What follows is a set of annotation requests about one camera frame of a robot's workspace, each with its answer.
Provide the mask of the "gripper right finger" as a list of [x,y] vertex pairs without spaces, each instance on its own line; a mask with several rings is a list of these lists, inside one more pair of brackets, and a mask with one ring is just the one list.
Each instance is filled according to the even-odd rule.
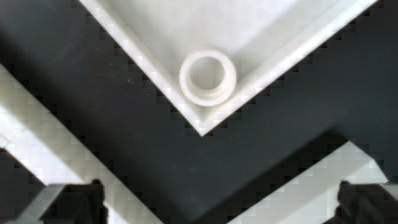
[[398,224],[398,184],[340,182],[332,224]]

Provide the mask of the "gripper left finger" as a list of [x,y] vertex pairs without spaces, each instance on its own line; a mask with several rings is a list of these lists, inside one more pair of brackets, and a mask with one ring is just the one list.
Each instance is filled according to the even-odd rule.
[[49,184],[40,190],[12,224],[108,224],[104,186]]

